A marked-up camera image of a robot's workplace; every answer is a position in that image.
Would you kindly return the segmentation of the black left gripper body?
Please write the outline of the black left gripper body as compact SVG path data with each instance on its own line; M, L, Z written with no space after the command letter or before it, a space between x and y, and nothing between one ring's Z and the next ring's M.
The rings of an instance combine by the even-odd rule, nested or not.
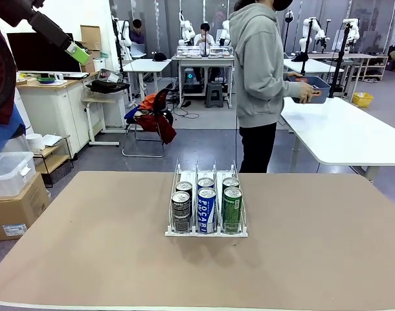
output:
M22 20L29 20L34 15L33 1L0 0L0 18L11 27L16 27Z

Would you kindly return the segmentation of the person's right hand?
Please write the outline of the person's right hand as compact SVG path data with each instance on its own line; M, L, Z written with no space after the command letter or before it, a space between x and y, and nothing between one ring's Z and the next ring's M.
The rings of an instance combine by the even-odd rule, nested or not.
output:
M305 82L299 82L299 102L301 104L306 104L307 102L309 102L313 96L313 88L305 83Z

